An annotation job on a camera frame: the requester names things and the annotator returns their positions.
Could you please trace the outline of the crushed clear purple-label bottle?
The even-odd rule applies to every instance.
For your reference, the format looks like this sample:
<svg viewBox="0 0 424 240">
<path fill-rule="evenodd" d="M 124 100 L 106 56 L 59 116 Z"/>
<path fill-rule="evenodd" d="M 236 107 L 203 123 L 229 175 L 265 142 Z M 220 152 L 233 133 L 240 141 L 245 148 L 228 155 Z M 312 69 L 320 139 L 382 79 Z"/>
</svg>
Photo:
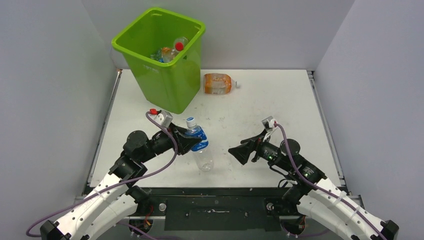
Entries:
<svg viewBox="0 0 424 240">
<path fill-rule="evenodd" d="M 152 54 L 150 55 L 150 58 L 151 58 L 152 60 L 155 60 L 155 61 L 158 61 L 158 62 L 160 62 L 160 63 L 163 63 L 163 62 L 164 62 L 164 60 L 163 60 L 162 49 L 160 48 L 160 49 L 156 50 L 154 53 L 152 53 Z"/>
</svg>

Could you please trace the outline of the crushed orange label bottle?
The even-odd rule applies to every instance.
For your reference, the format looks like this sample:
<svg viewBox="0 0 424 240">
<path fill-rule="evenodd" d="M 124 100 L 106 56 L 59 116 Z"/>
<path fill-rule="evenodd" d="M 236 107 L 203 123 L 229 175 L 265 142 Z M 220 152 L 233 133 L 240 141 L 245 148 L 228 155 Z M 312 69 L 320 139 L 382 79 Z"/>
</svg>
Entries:
<svg viewBox="0 0 424 240">
<path fill-rule="evenodd" d="M 179 54 L 179 52 L 177 52 L 172 47 L 163 47 L 162 48 L 162 57 L 163 57 L 164 63 L 171 62 L 178 54 Z"/>
</svg>

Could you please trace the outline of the blue label clear bottle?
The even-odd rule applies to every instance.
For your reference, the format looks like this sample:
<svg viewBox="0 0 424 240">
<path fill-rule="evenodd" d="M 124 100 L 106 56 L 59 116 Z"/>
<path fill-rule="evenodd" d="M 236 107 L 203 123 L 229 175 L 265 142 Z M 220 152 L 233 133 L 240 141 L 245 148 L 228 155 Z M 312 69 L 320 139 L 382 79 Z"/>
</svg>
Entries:
<svg viewBox="0 0 424 240">
<path fill-rule="evenodd" d="M 203 128 L 197 124 L 194 117 L 186 119 L 187 132 L 190 137 L 201 138 L 201 142 L 191 148 L 191 152 L 195 159 L 198 169 L 202 172 L 209 172 L 214 167 L 214 160 L 211 153 L 208 151 L 209 140 Z"/>
</svg>

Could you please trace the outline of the red label Nongfu bottle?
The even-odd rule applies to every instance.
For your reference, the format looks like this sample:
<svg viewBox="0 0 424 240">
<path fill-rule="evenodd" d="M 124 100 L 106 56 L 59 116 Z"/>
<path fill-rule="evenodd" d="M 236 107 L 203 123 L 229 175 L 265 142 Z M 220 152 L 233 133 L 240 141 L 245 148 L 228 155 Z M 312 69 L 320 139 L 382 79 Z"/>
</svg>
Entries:
<svg viewBox="0 0 424 240">
<path fill-rule="evenodd" d="M 173 48 L 179 53 L 185 49 L 189 40 L 186 37 L 179 37 L 175 39 L 173 43 Z"/>
</svg>

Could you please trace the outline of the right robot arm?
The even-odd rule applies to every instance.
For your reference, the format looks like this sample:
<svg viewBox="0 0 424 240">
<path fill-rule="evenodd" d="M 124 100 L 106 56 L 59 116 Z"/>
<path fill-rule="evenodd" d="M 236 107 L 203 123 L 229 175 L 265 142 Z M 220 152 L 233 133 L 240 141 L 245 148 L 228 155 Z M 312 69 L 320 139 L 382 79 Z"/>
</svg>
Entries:
<svg viewBox="0 0 424 240">
<path fill-rule="evenodd" d="M 240 145 L 228 149 L 242 165 L 252 159 L 267 161 L 270 167 L 285 171 L 284 177 L 292 184 L 283 195 L 283 209 L 289 214 L 299 213 L 325 226 L 344 240 L 395 240 L 399 226 L 392 220 L 372 215 L 348 194 L 336 186 L 319 168 L 300 155 L 300 144 L 285 139 L 276 146 L 266 139 L 266 130 L 244 139 Z"/>
</svg>

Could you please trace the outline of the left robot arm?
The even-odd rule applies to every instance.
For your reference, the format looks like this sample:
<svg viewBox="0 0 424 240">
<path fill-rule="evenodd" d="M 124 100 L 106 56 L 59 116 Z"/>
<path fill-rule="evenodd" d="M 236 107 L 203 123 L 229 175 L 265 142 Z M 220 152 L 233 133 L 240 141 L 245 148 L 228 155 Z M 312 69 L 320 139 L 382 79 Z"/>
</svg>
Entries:
<svg viewBox="0 0 424 240">
<path fill-rule="evenodd" d="M 131 132 L 120 157 L 103 180 L 70 211 L 40 227 L 43 240 L 96 240 L 127 216 L 144 215 L 149 210 L 149 194 L 136 185 L 146 175 L 145 162 L 173 150 L 184 155 L 201 142 L 201 137 L 185 134 L 186 129 L 171 124 L 148 138 L 141 130 Z"/>
</svg>

